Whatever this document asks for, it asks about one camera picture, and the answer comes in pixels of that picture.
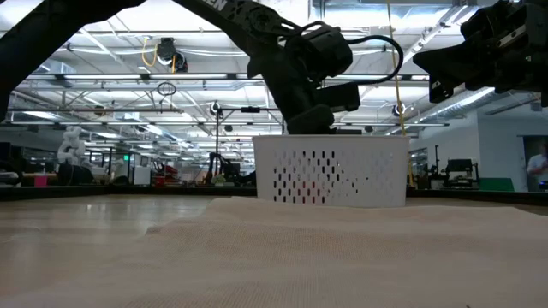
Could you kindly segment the person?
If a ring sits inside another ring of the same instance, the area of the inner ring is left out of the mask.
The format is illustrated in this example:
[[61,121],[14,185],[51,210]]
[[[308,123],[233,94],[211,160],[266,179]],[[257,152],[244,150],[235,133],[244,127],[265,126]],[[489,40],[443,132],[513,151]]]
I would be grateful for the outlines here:
[[529,159],[527,174],[534,180],[534,187],[540,191],[548,190],[548,143],[543,143],[539,154]]

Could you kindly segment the pink cloth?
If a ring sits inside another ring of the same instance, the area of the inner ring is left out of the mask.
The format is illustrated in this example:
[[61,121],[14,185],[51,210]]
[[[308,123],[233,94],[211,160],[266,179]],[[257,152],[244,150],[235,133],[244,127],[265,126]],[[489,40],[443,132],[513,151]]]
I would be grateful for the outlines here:
[[0,308],[548,308],[548,216],[218,198]]

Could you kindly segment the black tripod stand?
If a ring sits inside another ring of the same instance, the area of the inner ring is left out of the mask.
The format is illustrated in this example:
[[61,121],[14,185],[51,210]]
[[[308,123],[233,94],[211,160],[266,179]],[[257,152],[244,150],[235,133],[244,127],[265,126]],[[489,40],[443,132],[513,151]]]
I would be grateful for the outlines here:
[[234,112],[255,114],[266,112],[271,115],[273,111],[278,111],[277,108],[258,107],[258,106],[243,106],[238,108],[223,108],[215,101],[210,108],[215,116],[215,151],[210,152],[208,156],[208,169],[204,179],[206,185],[220,185],[219,179],[223,178],[228,183],[235,186],[246,185],[255,182],[255,173],[250,175],[241,175],[238,168],[224,157],[220,152],[220,127],[223,121],[227,120]]

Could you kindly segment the white perforated plastic basket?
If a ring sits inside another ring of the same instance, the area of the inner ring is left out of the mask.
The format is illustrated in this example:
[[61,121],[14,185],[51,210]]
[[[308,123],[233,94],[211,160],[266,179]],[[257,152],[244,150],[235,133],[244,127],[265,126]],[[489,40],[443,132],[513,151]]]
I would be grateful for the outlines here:
[[409,138],[266,135],[253,138],[258,198],[290,204],[405,205]]

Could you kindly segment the black monitor on stand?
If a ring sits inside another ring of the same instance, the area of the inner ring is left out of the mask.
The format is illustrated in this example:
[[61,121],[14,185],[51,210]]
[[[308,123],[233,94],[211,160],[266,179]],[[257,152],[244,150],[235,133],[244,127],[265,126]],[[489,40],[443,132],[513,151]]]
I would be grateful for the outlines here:
[[445,168],[448,188],[471,188],[474,183],[473,161],[469,158],[449,159]]

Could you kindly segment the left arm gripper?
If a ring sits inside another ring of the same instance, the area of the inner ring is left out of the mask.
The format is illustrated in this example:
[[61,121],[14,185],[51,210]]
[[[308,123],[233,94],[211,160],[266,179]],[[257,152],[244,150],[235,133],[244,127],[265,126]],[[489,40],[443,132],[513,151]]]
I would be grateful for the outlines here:
[[290,134],[333,134],[334,114],[318,101],[320,84],[352,63],[352,51],[338,27],[320,27],[289,38],[266,65],[265,82]]

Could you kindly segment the green panel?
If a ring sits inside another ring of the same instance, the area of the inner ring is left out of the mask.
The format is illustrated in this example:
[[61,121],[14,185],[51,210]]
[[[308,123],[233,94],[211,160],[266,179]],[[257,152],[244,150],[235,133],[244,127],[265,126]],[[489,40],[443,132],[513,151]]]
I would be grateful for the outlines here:
[[479,189],[493,192],[513,192],[515,190],[510,178],[480,178]]

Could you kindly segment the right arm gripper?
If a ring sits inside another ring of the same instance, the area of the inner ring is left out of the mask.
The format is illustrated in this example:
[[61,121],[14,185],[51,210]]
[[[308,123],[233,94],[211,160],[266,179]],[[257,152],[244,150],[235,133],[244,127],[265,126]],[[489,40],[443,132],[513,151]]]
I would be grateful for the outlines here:
[[458,86],[491,87],[538,92],[548,107],[548,0],[498,0],[478,9],[460,31],[461,44],[413,57],[430,75],[430,102],[443,102]]

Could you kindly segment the white robot figure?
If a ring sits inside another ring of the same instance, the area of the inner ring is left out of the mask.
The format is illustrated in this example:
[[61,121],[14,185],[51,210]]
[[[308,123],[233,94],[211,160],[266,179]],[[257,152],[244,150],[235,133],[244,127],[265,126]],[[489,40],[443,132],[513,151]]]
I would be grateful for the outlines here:
[[57,150],[57,160],[59,163],[68,163],[79,166],[82,156],[85,153],[86,146],[83,140],[80,140],[81,127],[68,126],[63,133],[63,142]]

